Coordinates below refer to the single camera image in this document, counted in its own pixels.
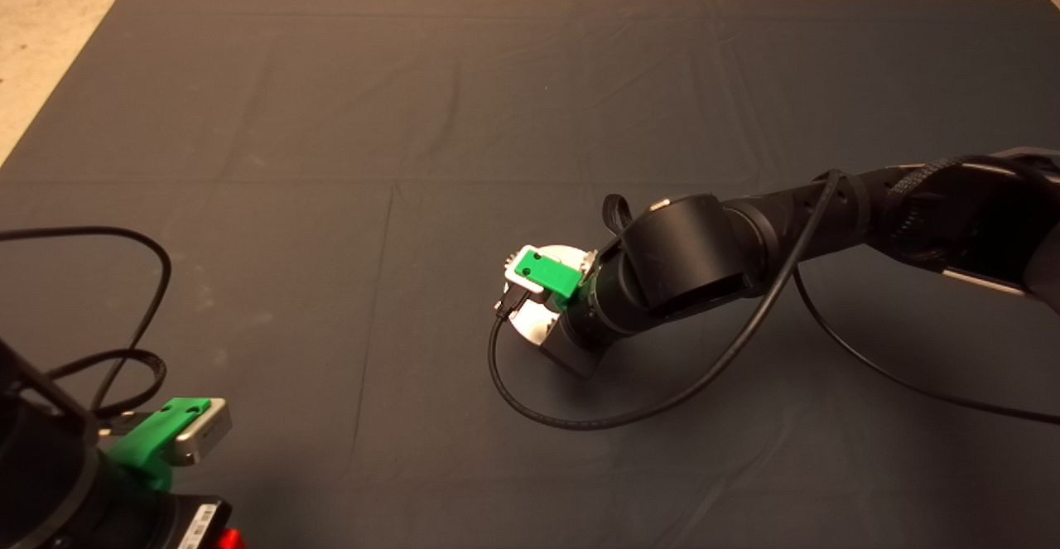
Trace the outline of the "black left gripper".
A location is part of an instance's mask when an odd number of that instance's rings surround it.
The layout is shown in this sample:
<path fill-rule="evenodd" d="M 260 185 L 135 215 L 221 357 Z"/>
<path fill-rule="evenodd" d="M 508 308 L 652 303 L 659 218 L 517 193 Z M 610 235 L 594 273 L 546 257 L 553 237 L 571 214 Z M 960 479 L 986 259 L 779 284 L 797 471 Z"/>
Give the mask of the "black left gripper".
<path fill-rule="evenodd" d="M 238 530 L 226 530 L 234 508 L 219 496 L 149 493 L 121 499 L 99 524 L 101 548 L 246 549 Z"/>

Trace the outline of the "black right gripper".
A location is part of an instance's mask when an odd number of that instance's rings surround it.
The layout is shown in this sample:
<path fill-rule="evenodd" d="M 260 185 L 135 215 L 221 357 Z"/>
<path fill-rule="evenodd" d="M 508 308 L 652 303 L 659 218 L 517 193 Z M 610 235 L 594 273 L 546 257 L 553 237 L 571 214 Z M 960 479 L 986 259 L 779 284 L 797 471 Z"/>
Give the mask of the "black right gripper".
<path fill-rule="evenodd" d="M 603 282 L 588 282 L 573 293 L 549 327 L 541 351 L 567 372 L 590 378 L 619 340 L 619 293 Z"/>

